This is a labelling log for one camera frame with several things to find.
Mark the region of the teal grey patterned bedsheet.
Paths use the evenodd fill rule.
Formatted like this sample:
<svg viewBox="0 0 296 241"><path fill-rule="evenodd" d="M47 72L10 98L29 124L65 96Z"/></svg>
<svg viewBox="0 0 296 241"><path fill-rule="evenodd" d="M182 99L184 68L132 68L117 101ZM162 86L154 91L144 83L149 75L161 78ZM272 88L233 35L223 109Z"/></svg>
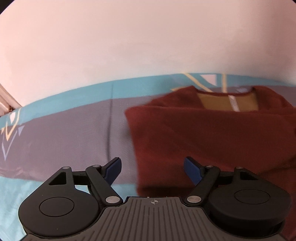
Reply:
<svg viewBox="0 0 296 241"><path fill-rule="evenodd" d="M63 166L81 171L122 160L113 184L136 196L137 168L125 110L172 90L194 86L213 92L247 92L263 85L295 104L295 85L264 78L191 73L105 82L53 95L1 117L1 239L21 240L20 204Z"/></svg>

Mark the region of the dark red knit sweater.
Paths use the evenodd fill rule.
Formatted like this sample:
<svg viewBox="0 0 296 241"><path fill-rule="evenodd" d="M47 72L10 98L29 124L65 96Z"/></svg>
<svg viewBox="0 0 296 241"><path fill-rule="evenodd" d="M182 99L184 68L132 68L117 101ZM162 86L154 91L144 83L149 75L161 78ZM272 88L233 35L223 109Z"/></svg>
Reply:
<svg viewBox="0 0 296 241"><path fill-rule="evenodd" d="M192 157L232 171L242 166L295 197L295 108L264 86L234 95L189 86L128 108L141 196L187 195Z"/></svg>

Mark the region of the pink wooden door frame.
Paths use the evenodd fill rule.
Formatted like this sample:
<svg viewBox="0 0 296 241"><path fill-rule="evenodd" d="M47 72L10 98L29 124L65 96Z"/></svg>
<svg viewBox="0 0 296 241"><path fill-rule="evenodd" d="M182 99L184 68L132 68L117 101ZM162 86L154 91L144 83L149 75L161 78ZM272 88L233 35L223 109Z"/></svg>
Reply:
<svg viewBox="0 0 296 241"><path fill-rule="evenodd" d="M0 84L0 116L19 109L22 106Z"/></svg>

